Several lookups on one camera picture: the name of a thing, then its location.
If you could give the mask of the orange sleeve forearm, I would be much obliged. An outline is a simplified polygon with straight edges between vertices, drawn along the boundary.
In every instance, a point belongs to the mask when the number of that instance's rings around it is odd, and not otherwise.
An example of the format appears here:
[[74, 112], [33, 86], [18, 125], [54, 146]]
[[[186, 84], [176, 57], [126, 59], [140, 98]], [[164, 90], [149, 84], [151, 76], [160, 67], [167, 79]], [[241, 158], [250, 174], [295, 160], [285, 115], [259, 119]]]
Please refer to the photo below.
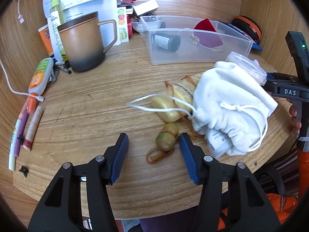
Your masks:
[[284, 224], [308, 193], [308, 152], [294, 149], [256, 171], [280, 224]]

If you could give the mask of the right hand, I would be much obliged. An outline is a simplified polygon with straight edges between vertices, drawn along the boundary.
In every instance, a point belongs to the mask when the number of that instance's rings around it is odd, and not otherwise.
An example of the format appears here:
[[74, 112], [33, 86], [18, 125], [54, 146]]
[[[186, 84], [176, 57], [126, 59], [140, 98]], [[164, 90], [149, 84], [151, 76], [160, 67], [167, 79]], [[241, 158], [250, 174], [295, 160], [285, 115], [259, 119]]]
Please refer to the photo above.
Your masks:
[[291, 123], [292, 123], [292, 131], [295, 135], [300, 134], [300, 129], [302, 127], [301, 122], [296, 118], [297, 116], [297, 110], [292, 104], [289, 108], [289, 113], [291, 115]]

